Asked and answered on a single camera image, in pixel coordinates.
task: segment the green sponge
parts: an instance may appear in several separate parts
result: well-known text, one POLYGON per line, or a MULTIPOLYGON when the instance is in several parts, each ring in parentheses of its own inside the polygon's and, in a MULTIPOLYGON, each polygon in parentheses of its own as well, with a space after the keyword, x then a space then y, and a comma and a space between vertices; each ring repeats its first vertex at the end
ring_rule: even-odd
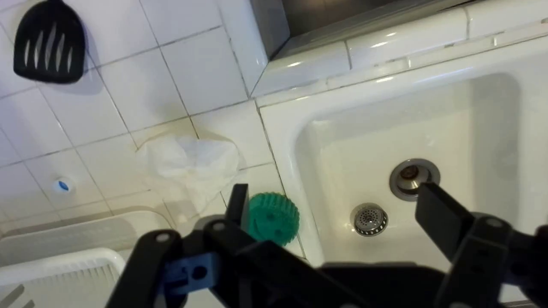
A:
POLYGON ((248 204, 246 233, 256 242, 287 245, 297 231, 297 209, 279 194, 253 196, 248 204))

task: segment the drain strainer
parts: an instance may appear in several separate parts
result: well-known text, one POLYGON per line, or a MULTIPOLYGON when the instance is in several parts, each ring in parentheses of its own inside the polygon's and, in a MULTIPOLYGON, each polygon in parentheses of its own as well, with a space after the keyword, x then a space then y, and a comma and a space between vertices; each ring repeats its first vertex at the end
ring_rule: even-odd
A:
POLYGON ((352 226, 362 237, 374 237, 388 225, 388 216, 374 204, 362 204, 352 213, 352 226))
POLYGON ((433 163, 426 160, 409 160, 393 168, 390 190, 397 199, 414 202, 421 184, 440 184, 440 180, 440 172, 433 163))

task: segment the white plastic bag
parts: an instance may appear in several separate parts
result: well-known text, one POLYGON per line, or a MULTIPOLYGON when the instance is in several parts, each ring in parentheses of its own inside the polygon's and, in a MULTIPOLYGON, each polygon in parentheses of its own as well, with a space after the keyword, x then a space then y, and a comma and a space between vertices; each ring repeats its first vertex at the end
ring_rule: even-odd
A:
POLYGON ((183 213, 178 220, 183 221, 202 214, 239 170, 234 144, 174 134, 145 143, 136 151, 136 158, 150 189, 166 202, 176 204, 178 213, 183 213))

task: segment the white dish rack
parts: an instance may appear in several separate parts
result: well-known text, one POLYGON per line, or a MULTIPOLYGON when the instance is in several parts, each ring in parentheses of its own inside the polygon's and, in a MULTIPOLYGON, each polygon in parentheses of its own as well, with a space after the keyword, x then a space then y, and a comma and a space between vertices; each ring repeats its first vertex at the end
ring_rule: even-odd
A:
POLYGON ((0 308, 99 308, 123 271, 107 249, 83 250, 0 269, 0 308))
POLYGON ((136 240, 169 223, 150 211, 0 240, 0 308, 100 308, 136 240))

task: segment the sink basin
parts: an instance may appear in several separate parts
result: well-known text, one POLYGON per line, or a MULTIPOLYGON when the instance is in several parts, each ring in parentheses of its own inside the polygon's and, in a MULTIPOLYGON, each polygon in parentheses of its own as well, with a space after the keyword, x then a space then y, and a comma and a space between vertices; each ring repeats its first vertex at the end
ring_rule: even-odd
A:
POLYGON ((325 262, 448 262, 397 199, 392 170, 426 160, 440 187, 474 213, 532 233, 548 221, 548 40, 392 76, 261 110, 299 240, 325 262), (388 216, 376 237, 352 211, 388 216))

